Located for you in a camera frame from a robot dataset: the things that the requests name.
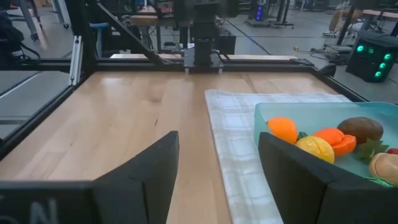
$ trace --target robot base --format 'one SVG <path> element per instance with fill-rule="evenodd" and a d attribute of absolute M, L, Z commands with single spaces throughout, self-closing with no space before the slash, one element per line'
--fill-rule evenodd
<path fill-rule="evenodd" d="M 212 53 L 210 55 L 212 64 L 209 67 L 199 67 L 196 66 L 194 61 L 195 49 L 188 49 L 184 51 L 184 69 L 185 74 L 190 73 L 218 73 L 221 75 L 223 73 L 223 62 L 217 53 Z"/>
<path fill-rule="evenodd" d="M 271 27 L 272 26 L 272 22 L 264 19 L 263 21 L 257 21 L 255 19 L 247 19 L 246 21 L 244 21 L 244 23 L 246 23 L 247 25 L 251 26 L 251 27 Z"/>

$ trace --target plastic container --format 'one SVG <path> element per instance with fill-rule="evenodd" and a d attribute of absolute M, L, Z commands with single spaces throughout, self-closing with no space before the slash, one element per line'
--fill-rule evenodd
<path fill-rule="evenodd" d="M 383 126 L 383 144 L 398 147 L 398 106 L 390 103 L 259 103 L 254 113 L 254 141 L 257 146 L 260 133 L 269 133 L 266 121 L 277 116 L 292 119 L 297 131 L 308 135 L 322 128 L 337 127 L 347 118 L 365 116 Z M 335 165 L 361 177 L 370 176 L 368 166 L 352 154 L 337 157 Z"/>

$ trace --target black metal frame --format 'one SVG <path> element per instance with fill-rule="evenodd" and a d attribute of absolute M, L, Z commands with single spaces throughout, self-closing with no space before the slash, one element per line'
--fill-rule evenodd
<path fill-rule="evenodd" d="M 6 139 L 0 139 L 0 159 L 4 158 L 12 151 L 26 136 L 30 134 L 48 115 L 50 115 L 59 105 L 66 100 L 74 90 L 76 90 L 91 74 L 97 71 L 164 71 L 182 72 L 184 71 L 183 59 L 158 59 L 159 56 L 154 52 L 148 52 L 143 47 L 149 59 L 110 59 L 96 58 L 94 41 L 91 40 L 90 27 L 85 13 L 84 1 L 65 1 L 67 4 L 72 31 L 74 35 L 82 36 L 83 61 L 81 64 L 80 82 L 76 86 L 69 86 L 58 96 L 49 101 L 30 119 L 25 121 Z M 132 37 L 132 33 L 125 32 L 126 38 L 130 41 L 139 41 Z M 292 60 L 223 60 L 225 72 L 298 72 L 311 73 L 314 77 L 334 89 L 337 93 L 345 95 L 351 101 L 369 101 L 340 82 L 336 81 L 334 74 L 325 74 L 314 67 L 314 64 L 305 59 Z M 42 59 L 35 64 L 0 66 L 0 70 L 58 70 L 68 72 L 70 69 L 70 59 Z"/>

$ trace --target white checkered cloth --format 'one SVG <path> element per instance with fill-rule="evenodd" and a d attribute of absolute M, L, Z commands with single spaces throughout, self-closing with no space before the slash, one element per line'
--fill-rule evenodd
<path fill-rule="evenodd" d="M 205 95 L 233 223 L 283 223 L 253 140 L 255 105 L 349 99 L 326 93 L 245 94 L 219 90 L 207 90 Z"/>

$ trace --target wooden tabletop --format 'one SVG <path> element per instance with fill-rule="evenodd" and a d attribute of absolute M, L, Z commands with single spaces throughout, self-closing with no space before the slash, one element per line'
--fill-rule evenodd
<path fill-rule="evenodd" d="M 308 73 L 97 72 L 0 162 L 0 179 L 95 179 L 177 130 L 168 223 L 231 223 L 205 102 L 212 88 L 335 93 Z"/>
<path fill-rule="evenodd" d="M 141 9 L 139 12 L 151 12 L 155 13 L 155 9 L 152 6 L 147 6 Z M 137 26 L 175 26 L 175 19 L 158 19 L 157 15 L 133 15 L 130 17 L 131 23 Z M 186 27 L 190 26 L 192 22 L 179 22 L 179 26 Z"/>
<path fill-rule="evenodd" d="M 363 11 L 363 14 L 374 15 L 374 16 L 379 16 L 380 13 L 381 13 L 381 10 L 365 9 Z M 395 12 L 383 12 L 382 16 L 387 17 L 387 18 L 398 19 L 398 13 L 395 13 Z"/>
<path fill-rule="evenodd" d="M 161 58 L 173 59 L 182 58 L 179 54 L 159 54 Z M 229 59 L 240 59 L 240 60 L 290 60 L 297 59 L 293 55 L 228 55 Z M 147 58 L 143 54 L 113 54 L 111 58 L 125 58 L 125 59 L 140 59 Z"/>

